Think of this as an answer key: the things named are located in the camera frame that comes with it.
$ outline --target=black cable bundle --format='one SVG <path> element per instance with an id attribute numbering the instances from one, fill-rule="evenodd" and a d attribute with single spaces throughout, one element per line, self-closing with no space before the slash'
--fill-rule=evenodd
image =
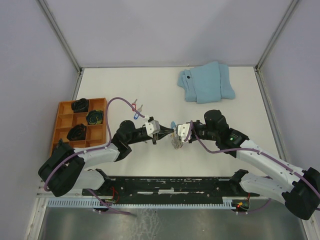
<path id="1" fill-rule="evenodd" d="M 76 125 L 70 129 L 66 138 L 69 141 L 79 141 L 86 139 L 87 127 L 82 123 L 80 125 Z"/>
<path id="2" fill-rule="evenodd" d="M 89 125 L 102 124 L 102 120 L 104 118 L 104 111 L 92 110 L 90 111 L 85 119 Z"/>
<path id="3" fill-rule="evenodd" d="M 81 98 L 77 101 L 74 101 L 71 104 L 71 109 L 74 113 L 85 113 L 88 112 L 89 109 L 89 100 L 85 98 Z"/>

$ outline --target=gray wall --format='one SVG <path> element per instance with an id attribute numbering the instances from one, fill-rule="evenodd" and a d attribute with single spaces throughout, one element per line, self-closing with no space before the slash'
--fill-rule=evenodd
<path id="1" fill-rule="evenodd" d="M 255 65 L 291 0 L 47 0 L 82 67 Z"/>
<path id="2" fill-rule="evenodd" d="M 290 160 L 320 169 L 320 1 L 301 1 L 262 69 Z"/>
<path id="3" fill-rule="evenodd" d="M 0 32 L 0 238 L 21 240 L 76 72 L 35 0 L 2 0 Z"/>

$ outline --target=white table surface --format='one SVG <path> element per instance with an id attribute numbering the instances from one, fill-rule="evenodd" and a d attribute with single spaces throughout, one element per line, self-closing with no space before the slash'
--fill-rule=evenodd
<path id="1" fill-rule="evenodd" d="M 137 107 L 143 104 L 142 114 L 153 116 L 165 127 L 190 120 L 203 123 L 208 110 L 221 110 L 231 128 L 248 135 L 258 145 L 274 155 L 276 145 L 269 125 L 253 67 L 230 67 L 230 82 L 235 91 L 233 100 L 196 104 L 185 101 L 185 91 L 177 86 L 178 74 L 186 67 L 86 68 L 77 99 L 122 97 Z M 132 120 L 136 128 L 144 123 L 134 120 L 134 112 L 121 100 L 115 100 L 108 110 L 111 134 L 124 120 Z M 204 141 L 210 150 L 217 150 L 213 141 Z M 109 176 L 184 176 L 228 177 L 239 169 L 256 175 L 265 174 L 257 168 L 230 155 L 206 152 L 198 142 L 185 143 L 176 150 L 170 136 L 153 145 L 142 142 L 130 145 L 132 152 L 123 160 L 103 163 L 96 168 Z"/>

